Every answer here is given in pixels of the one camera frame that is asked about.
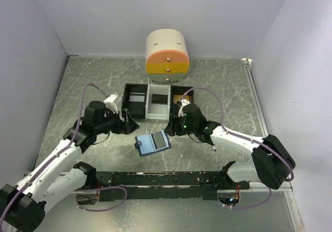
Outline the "black card from holder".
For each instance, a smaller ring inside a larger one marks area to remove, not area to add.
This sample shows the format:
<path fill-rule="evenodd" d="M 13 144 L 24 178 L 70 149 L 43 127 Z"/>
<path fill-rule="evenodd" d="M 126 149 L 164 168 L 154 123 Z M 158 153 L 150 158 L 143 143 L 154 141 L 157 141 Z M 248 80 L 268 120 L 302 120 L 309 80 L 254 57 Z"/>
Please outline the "black card from holder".
<path fill-rule="evenodd" d="M 167 140 L 164 138 L 164 134 L 162 131 L 158 131 L 151 134 L 153 139 L 153 143 L 156 150 L 163 149 L 167 146 Z"/>

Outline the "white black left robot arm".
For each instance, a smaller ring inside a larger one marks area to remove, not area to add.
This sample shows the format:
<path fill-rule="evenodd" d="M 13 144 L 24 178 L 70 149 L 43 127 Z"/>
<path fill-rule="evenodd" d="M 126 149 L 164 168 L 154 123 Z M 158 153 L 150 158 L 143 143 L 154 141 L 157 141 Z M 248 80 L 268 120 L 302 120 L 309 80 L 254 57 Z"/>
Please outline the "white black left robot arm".
<path fill-rule="evenodd" d="M 129 111 L 109 101 L 81 107 L 78 119 L 50 155 L 16 185 L 1 188 L 1 231 L 34 231 L 46 213 L 75 190 L 97 187 L 96 168 L 79 162 L 64 170 L 96 142 L 99 134 L 130 134 L 139 128 Z"/>

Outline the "blue leather card holder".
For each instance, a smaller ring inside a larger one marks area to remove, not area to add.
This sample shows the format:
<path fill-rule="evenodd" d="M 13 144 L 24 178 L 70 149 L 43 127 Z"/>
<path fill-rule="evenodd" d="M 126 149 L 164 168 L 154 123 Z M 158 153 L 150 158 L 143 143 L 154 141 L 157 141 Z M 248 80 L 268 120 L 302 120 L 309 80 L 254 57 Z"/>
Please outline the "blue leather card holder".
<path fill-rule="evenodd" d="M 164 130 L 161 130 L 161 131 L 164 134 L 165 140 L 167 140 L 167 146 L 165 148 L 159 149 L 159 150 L 155 149 L 153 139 L 151 137 L 152 133 L 139 135 L 139 136 L 135 137 L 134 147 L 137 149 L 140 157 L 148 156 L 148 155 L 155 154 L 155 153 L 172 148 L 168 135 L 165 133 Z"/>

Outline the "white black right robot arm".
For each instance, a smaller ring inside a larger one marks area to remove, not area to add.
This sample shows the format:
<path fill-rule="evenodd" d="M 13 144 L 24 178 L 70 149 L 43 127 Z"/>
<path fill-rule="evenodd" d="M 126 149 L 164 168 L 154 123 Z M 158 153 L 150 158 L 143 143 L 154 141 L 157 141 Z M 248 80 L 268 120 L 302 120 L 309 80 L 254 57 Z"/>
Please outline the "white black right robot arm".
<path fill-rule="evenodd" d="M 294 178 L 296 163 L 276 136 L 249 136 L 208 121 L 194 103 L 171 105 L 166 133 L 172 137 L 194 135 L 200 143 L 227 147 L 249 157 L 247 163 L 229 162 L 224 167 L 220 183 L 225 189 L 232 189 L 242 181 L 259 181 L 268 188 L 279 189 Z"/>

